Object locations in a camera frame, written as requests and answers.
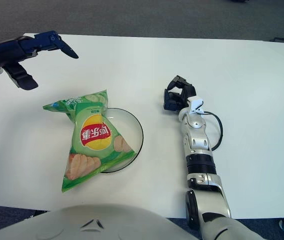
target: green chip bag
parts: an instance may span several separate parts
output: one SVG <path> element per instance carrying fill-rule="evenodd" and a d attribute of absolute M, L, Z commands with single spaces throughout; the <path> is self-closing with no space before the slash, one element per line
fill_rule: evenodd
<path fill-rule="evenodd" d="M 63 192 L 136 155 L 104 117 L 107 102 L 105 90 L 43 106 L 45 110 L 66 113 L 75 124 Z"/>

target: gray carpet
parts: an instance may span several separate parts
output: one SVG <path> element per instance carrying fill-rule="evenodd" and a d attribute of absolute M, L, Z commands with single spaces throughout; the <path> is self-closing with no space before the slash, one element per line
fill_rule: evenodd
<path fill-rule="evenodd" d="M 267 41 L 284 37 L 284 0 L 0 0 L 0 41 L 49 30 Z"/>

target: glass plate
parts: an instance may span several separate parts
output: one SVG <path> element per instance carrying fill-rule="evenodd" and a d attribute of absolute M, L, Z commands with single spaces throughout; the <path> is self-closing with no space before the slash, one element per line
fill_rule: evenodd
<path fill-rule="evenodd" d="M 143 128 L 134 115 L 120 108 L 108 108 L 105 112 L 105 117 L 107 117 L 117 131 L 123 136 L 128 145 L 137 153 L 134 157 L 122 161 L 102 172 L 114 173 L 127 167 L 138 156 L 143 146 Z"/>

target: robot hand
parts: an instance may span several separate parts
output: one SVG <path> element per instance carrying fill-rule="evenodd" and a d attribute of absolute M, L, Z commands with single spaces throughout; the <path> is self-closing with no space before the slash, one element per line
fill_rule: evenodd
<path fill-rule="evenodd" d="M 8 73 L 19 88 L 32 90 L 38 87 L 38 84 L 18 62 L 36 57 L 40 51 L 57 49 L 74 59 L 78 59 L 77 54 L 55 31 L 36 34 L 34 38 L 20 36 L 13 40 L 0 42 L 0 68 Z"/>

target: table surface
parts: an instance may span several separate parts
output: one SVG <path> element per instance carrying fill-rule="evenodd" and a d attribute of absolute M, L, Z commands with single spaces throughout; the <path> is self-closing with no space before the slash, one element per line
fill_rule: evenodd
<path fill-rule="evenodd" d="M 16 88 L 0 75 L 0 206 L 55 210 L 115 203 L 185 217 L 180 123 L 162 106 L 164 88 L 181 75 L 222 120 L 224 138 L 213 155 L 232 216 L 284 217 L 284 43 L 62 37 L 80 58 L 45 51 L 22 62 L 37 89 Z M 73 124 L 42 106 L 104 89 L 109 107 L 141 122 L 141 153 L 126 169 L 62 193 Z M 205 118 L 214 144 L 218 125 Z"/>

